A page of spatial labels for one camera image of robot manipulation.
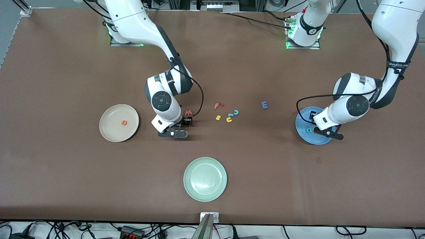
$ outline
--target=metal bracket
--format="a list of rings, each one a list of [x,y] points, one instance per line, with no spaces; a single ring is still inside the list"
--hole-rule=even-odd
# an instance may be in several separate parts
[[[181,130],[182,127],[189,127],[193,125],[192,116],[183,116],[181,121],[178,124],[173,125],[169,128],[169,130],[164,133],[158,133],[159,137],[167,137],[167,138],[186,138],[189,134]]]
[[[111,37],[109,46],[144,46],[144,45],[143,44],[135,44],[135,43],[119,43]]]
[[[201,213],[201,217],[200,217],[200,222],[202,221],[202,219],[204,218],[204,216],[206,215],[206,214],[211,214],[211,215],[213,215],[213,219],[214,219],[214,221],[213,221],[213,223],[214,224],[217,224],[218,223],[218,213],[212,213],[212,212],[205,212],[205,213]]]
[[[337,126],[335,126],[335,127],[336,127],[335,132],[333,132],[333,131],[331,130],[331,129],[332,129],[332,127],[327,128],[327,129],[325,129],[325,130],[320,130],[318,127],[315,127],[315,128],[313,129],[313,131],[314,131],[316,134],[321,134],[321,135],[326,136],[326,137],[328,137],[328,138],[337,139],[337,140],[343,140],[343,139],[344,139],[344,136],[343,136],[342,134],[338,133],[338,131],[339,131],[339,130],[340,130],[340,128],[341,128],[341,125],[337,125]]]
[[[22,17],[29,17],[32,13],[32,7],[29,6],[24,0],[12,0],[20,9]]]

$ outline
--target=metal frame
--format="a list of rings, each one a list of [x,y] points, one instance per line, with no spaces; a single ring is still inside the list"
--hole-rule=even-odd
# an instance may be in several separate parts
[[[192,239],[211,239],[213,234],[214,214],[206,213],[203,217],[201,215],[201,218],[201,223],[193,234]]]
[[[341,0],[336,7],[334,7],[332,10],[333,13],[338,13],[341,11],[341,8],[343,8],[344,4],[347,2],[347,0]]]
[[[20,15],[22,17],[29,17],[32,13],[32,7],[28,5],[24,0],[12,0],[20,9]]]

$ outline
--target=electrical cable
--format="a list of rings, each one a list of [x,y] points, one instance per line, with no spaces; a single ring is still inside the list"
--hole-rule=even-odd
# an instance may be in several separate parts
[[[278,20],[281,20],[281,21],[284,21],[286,18],[281,18],[281,17],[278,17],[278,16],[276,16],[273,12],[271,12],[271,11],[269,11],[269,10],[264,10],[263,12],[267,12],[267,13],[269,13],[272,17],[274,17],[274,18],[276,18],[276,19],[278,19]]]
[[[145,6],[144,4],[143,4],[143,7],[147,8],[147,9],[160,10],[160,9],[156,9],[156,8],[150,8],[148,6]]]
[[[137,231],[144,230],[144,229],[148,229],[148,228],[151,228],[151,227],[149,226],[149,227],[146,227],[146,228],[136,229],[136,230],[134,230],[134,231],[130,232],[127,236],[125,236],[125,237],[123,237],[123,238],[120,238],[120,239],[129,238],[130,234],[133,234],[133,233],[135,233],[135,232],[137,232]]]
[[[213,227],[214,227],[214,230],[217,232],[218,239],[221,239],[220,233],[218,233],[218,230],[217,230],[217,228],[215,227],[215,225],[213,225]]]
[[[50,239],[50,233],[52,233],[52,231],[53,231],[53,228],[54,228],[54,225],[52,225],[52,224],[50,224],[52,227],[50,228],[50,231],[49,231],[49,233],[47,234],[47,237],[46,237],[46,239]]]
[[[369,17],[365,14],[365,12],[363,11],[362,6],[360,5],[359,0],[356,0],[357,3],[357,7],[359,8],[360,13],[362,14],[363,18],[366,20],[367,24],[369,25],[370,29],[372,29],[372,21],[369,19]],[[387,57],[387,61],[390,61],[390,53],[389,53],[389,48],[388,45],[385,44],[379,37],[377,37],[379,42],[381,43],[382,47],[385,50],[385,56]]]
[[[2,225],[2,226],[0,226],[0,228],[9,228],[10,229],[10,233],[9,233],[9,237],[8,237],[8,239],[10,239],[11,237],[12,237],[12,226],[11,225],[8,225],[8,224],[6,224],[6,225]]]
[[[289,10],[293,9],[294,7],[298,7],[299,5],[301,5],[301,4],[303,4],[303,3],[305,3],[306,1],[307,1],[307,0],[304,0],[303,2],[301,2],[301,3],[297,4],[297,5],[293,6],[293,7],[290,7],[290,8],[288,8],[287,10],[285,10],[285,11],[283,11],[283,12],[287,12],[287,11],[289,11]],[[277,10],[274,10],[274,11],[272,11],[272,12],[279,11],[279,10],[281,10],[282,8],[284,8],[284,6],[283,6],[283,7],[281,7],[281,8],[279,8],[279,9],[277,9]]]
[[[232,226],[232,229],[233,229],[232,239],[239,239],[238,232],[236,231],[236,227],[234,225],[231,225],[231,226]]]
[[[316,125],[314,122],[311,122],[311,121],[308,121],[308,120],[304,119],[304,117],[301,115],[300,108],[298,107],[298,104],[301,101],[308,100],[308,99],[311,99],[311,98],[330,97],[330,96],[360,96],[360,95],[367,95],[367,94],[373,93],[375,91],[376,91],[376,89],[374,89],[372,91],[369,91],[369,92],[366,92],[366,93],[361,93],[361,94],[322,94],[322,95],[314,95],[314,96],[304,97],[304,98],[299,99],[297,101],[297,104],[296,104],[297,105],[297,111],[298,111],[298,114],[300,115],[300,117],[301,117],[302,120],[304,120],[307,123]]]
[[[109,223],[113,228],[118,230],[118,227],[114,226],[112,223]]]
[[[157,228],[153,228],[155,226],[155,224],[151,224],[150,225],[150,228],[152,229],[151,231],[150,231],[150,233],[152,233],[152,232],[154,232],[154,233],[156,233],[156,229],[158,229],[159,228],[159,230],[161,231],[161,226],[159,225]]]
[[[282,26],[282,25],[278,25],[278,24],[263,22],[263,21],[260,21],[260,20],[257,20],[257,19],[253,19],[253,18],[250,18],[250,17],[244,17],[244,16],[241,16],[241,15],[234,15],[234,14],[231,14],[231,13],[223,13],[223,14],[227,14],[227,15],[235,16],[235,17],[241,17],[241,18],[244,18],[244,19],[247,19],[247,20],[251,20],[251,21],[254,21],[254,22],[258,22],[258,23],[262,23],[262,24],[266,24],[266,25],[270,25],[270,26],[276,26],[276,27],[281,27],[281,28],[285,28],[285,29],[291,29],[291,27],[289,27],[289,26]]]
[[[346,230],[347,233],[342,233],[338,230],[338,227],[344,228]],[[342,235],[342,236],[350,236],[350,239],[353,239],[353,236],[360,236],[366,233],[367,228],[366,227],[359,227],[359,228],[363,228],[364,231],[360,232],[360,233],[351,233],[348,228],[346,226],[342,226],[342,225],[337,225],[335,226],[335,229],[337,230],[338,234]]]
[[[166,231],[166,230],[168,230],[168,229],[170,229],[170,228],[172,228],[172,227],[174,227],[174,225],[172,225],[172,226],[169,226],[169,227],[167,227],[166,229],[163,229],[163,231]],[[153,236],[151,236],[151,237],[148,237],[147,239],[151,239],[151,238],[154,238],[154,237],[156,237],[158,234],[160,234],[160,232],[158,232],[158,233],[155,233],[155,235],[153,235]]]
[[[78,230],[82,231],[81,239],[82,239],[85,232],[88,232],[93,239],[97,239],[95,237],[94,233],[90,230],[90,228],[91,228],[91,224],[88,224],[87,222],[85,223],[85,225],[81,225],[81,226],[78,227]]]
[[[202,90],[201,85],[195,79],[193,79],[192,77],[190,77],[188,74],[186,74],[186,73],[184,73],[184,72],[182,72],[180,70],[177,70],[174,66],[173,66],[173,69],[176,70],[176,71],[178,71],[178,72],[180,72],[181,74],[185,75],[189,79],[191,79],[195,84],[198,85],[199,89],[201,90],[201,94],[202,94],[201,106],[199,107],[198,112],[196,112],[195,114],[193,114],[192,117],[194,117],[197,114],[199,114],[199,112],[201,112],[202,106],[204,105],[204,91]]]
[[[105,11],[106,13],[108,13],[108,14],[109,14],[109,12],[108,12],[105,8],[103,8],[103,7],[102,7],[102,5],[100,5],[100,4],[98,3],[98,0],[96,0],[96,1],[95,1],[95,3],[96,3],[96,4],[100,7],[100,8],[102,8],[102,10],[103,10],[103,11]]]
[[[418,239],[418,238],[416,237],[416,233],[415,233],[415,231],[413,230],[413,228],[410,228],[410,230],[412,230],[413,235],[415,236],[415,239]]]
[[[179,227],[179,228],[193,228],[193,229],[197,229],[196,227],[193,227],[193,226],[180,226],[180,225],[174,225],[174,226]]]
[[[89,8],[91,8],[93,11],[95,11],[97,14],[101,15],[101,16],[102,16],[102,17],[104,17],[104,18],[107,18],[107,19],[109,19],[109,20],[112,20],[110,17],[107,17],[107,16],[103,15],[102,13],[98,12],[96,9],[94,9],[94,8],[93,8],[90,4],[88,4],[88,2],[87,2],[86,0],[83,0],[83,2],[85,2],[85,4],[86,4]]]
[[[285,232],[285,236],[286,236],[286,238],[287,238],[287,239],[290,239],[290,238],[289,238],[289,236],[288,236],[288,233],[286,232],[285,225],[282,225],[282,227],[283,227],[283,231]]]

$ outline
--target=plate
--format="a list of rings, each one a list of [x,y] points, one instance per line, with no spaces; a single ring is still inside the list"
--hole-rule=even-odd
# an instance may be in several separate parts
[[[310,106],[310,107],[302,109],[300,113],[304,119],[313,122],[313,120],[310,120],[311,111],[314,111],[318,114],[322,112],[323,109],[319,107],[315,107],[315,106]],[[316,134],[315,132],[313,132],[313,129],[316,127],[316,125],[305,122],[303,119],[301,119],[301,116],[299,114],[297,114],[297,118],[295,119],[295,127],[300,137],[304,141],[312,145],[324,145],[328,143],[329,141],[331,141],[332,139],[324,135]]]
[[[114,105],[100,118],[99,129],[102,136],[111,142],[129,139],[139,126],[139,115],[129,105]]]
[[[192,161],[183,177],[184,188],[195,200],[210,202],[217,199],[227,185],[227,174],[223,165],[209,157]]]

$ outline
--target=blue plate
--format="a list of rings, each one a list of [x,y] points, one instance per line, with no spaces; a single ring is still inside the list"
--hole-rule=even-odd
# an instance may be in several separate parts
[[[300,113],[305,120],[313,122],[313,120],[310,120],[311,111],[320,113],[323,111],[323,109],[319,107],[315,107],[315,106],[310,106],[310,107],[302,109]],[[297,114],[297,118],[295,119],[295,128],[297,129],[298,134],[303,140],[305,140],[307,143],[310,143],[312,145],[324,145],[328,143],[329,141],[331,141],[332,138],[328,138],[321,134],[316,134],[313,131],[315,127],[316,125],[305,122],[303,119],[301,119],[300,115]]]

